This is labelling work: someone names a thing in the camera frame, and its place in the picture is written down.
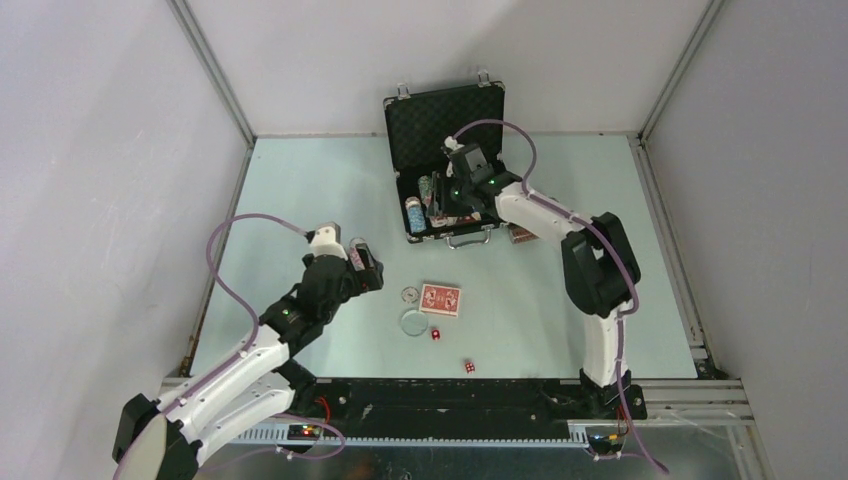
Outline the green poker chip stack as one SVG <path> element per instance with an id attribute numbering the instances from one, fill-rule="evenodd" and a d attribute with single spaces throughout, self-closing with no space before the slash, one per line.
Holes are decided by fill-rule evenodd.
<path id="1" fill-rule="evenodd" d="M 418 178 L 417 185 L 419 189 L 420 200 L 423 205 L 429 207 L 434 198 L 433 179 L 431 175 L 423 175 Z"/>

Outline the single white grey chip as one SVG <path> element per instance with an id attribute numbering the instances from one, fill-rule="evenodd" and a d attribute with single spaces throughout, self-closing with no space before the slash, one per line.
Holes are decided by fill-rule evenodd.
<path id="1" fill-rule="evenodd" d="M 420 292 L 415 287 L 405 287 L 401 292 L 401 299 L 406 303 L 415 304 L 420 299 Z"/>

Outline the red playing card deck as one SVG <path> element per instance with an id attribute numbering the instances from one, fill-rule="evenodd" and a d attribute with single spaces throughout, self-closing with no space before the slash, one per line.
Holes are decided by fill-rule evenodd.
<path id="1" fill-rule="evenodd" d="M 419 310 L 424 313 L 458 317 L 461 290 L 457 287 L 424 284 L 419 299 Z"/>

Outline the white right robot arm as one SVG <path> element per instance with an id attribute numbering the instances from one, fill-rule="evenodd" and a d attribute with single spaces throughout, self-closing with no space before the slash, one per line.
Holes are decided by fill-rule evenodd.
<path id="1" fill-rule="evenodd" d="M 630 418 L 624 320 L 638 310 L 641 271 L 622 221 L 610 212 L 585 219 L 533 189 L 526 178 L 497 170 L 479 152 L 453 156 L 446 171 L 430 180 L 429 211 L 490 216 L 559 249 L 565 292 L 583 314 L 583 408 L 596 418 Z"/>

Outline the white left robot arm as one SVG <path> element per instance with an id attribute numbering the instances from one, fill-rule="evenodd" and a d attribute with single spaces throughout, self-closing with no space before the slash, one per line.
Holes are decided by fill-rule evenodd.
<path id="1" fill-rule="evenodd" d="M 305 271 L 258 318 L 254 331 L 210 371 L 157 399 L 124 406 L 112 456 L 117 479 L 191 479 L 204 463 L 256 423 L 316 403 L 316 377 L 295 355 L 316 340 L 341 305 L 384 285 L 384 266 L 365 245 L 356 260 L 308 254 Z"/>

